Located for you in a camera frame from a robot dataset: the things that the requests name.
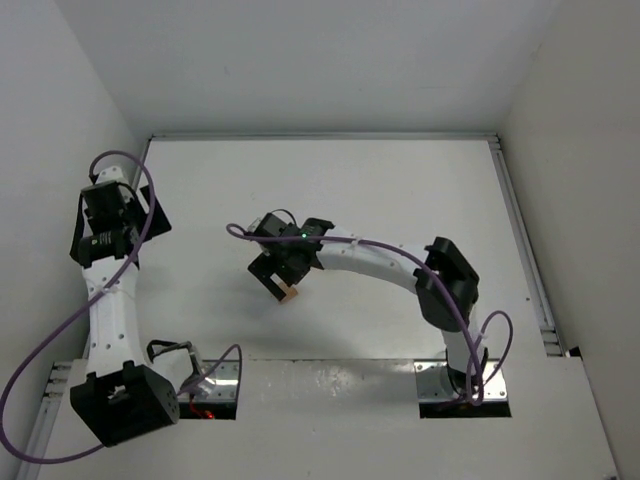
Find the wood block one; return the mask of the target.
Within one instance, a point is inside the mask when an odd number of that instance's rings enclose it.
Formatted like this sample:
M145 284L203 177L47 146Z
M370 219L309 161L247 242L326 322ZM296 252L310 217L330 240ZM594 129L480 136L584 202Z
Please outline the wood block one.
M284 293L284 297L280 300L280 302L286 303L298 295L298 290L293 286L291 287L286 286L283 289L283 293Z

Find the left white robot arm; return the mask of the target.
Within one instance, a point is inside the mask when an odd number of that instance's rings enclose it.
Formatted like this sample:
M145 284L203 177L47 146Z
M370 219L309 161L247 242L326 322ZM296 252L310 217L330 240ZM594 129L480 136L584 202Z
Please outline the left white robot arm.
M102 445L112 447L180 418L178 393L200 368L191 342L140 341L136 318L138 240L171 229L161 208L148 213L148 187L119 180L83 189L71 258L82 268L92 306L86 380L70 390L73 410Z

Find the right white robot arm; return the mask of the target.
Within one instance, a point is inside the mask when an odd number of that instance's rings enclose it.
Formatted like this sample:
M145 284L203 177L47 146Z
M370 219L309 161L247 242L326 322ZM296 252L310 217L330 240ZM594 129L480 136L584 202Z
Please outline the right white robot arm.
M437 237L429 245L402 246L358 237L329 220L309 218L298 225L269 212L247 237L261 253L248 270L279 301L311 270L345 271L399 286L418 299L424 320L440 330L446 371L454 391L469 399L481 388L488 350L472 319L479 298L479 275L453 241Z

